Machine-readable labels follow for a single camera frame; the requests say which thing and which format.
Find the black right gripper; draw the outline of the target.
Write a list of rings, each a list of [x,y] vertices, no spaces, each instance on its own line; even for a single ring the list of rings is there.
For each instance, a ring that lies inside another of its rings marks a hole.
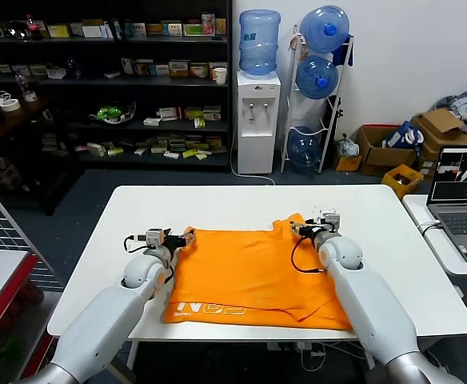
[[[315,239],[318,233],[324,232],[325,227],[312,222],[290,222],[291,232],[302,238]]]

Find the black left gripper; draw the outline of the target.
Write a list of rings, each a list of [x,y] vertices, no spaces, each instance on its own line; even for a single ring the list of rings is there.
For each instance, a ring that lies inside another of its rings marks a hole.
[[[176,250],[179,248],[185,248],[186,246],[190,246],[194,242],[194,239],[195,231],[194,229],[190,229],[182,235],[166,236],[162,245],[168,250]]]

